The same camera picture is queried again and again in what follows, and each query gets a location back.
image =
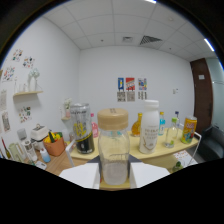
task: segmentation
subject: jar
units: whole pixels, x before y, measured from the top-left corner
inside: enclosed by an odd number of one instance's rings
[[[81,154],[92,153],[95,147],[89,104],[77,103],[71,105],[70,114],[78,152]]]
[[[100,134],[98,150],[103,177],[109,185],[123,184],[128,175],[130,151],[128,112],[121,108],[104,109],[97,113]]]
[[[155,151],[159,131],[159,101],[145,100],[145,112],[142,115],[139,151],[150,154]]]

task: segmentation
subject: kitchen appliance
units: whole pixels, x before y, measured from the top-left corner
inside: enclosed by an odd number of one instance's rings
[[[36,125],[36,128],[31,130],[30,138],[34,149],[41,150],[43,148],[43,140],[48,136],[49,129],[46,126]]]

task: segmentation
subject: brown door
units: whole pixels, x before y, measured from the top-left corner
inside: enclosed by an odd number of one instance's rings
[[[204,58],[190,62],[195,90],[194,116],[197,118],[196,132],[199,134],[211,125],[213,94],[211,76]]]

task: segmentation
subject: ceiling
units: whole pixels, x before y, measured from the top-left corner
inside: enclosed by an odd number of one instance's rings
[[[72,0],[48,11],[43,17],[58,26],[80,50],[136,46],[168,52],[189,62],[217,58],[204,41],[206,37],[180,14],[159,3]],[[150,38],[140,45],[143,36]],[[124,42],[123,37],[132,37],[132,41]]]

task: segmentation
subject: light fixture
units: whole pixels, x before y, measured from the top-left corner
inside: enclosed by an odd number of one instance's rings
[[[204,41],[208,44],[208,46],[210,47],[211,51],[215,51],[215,50],[213,49],[212,45],[208,42],[207,39],[204,39]]]
[[[156,4],[156,1],[154,1],[154,0],[145,0],[146,2],[151,2],[151,3],[154,3],[154,4]]]

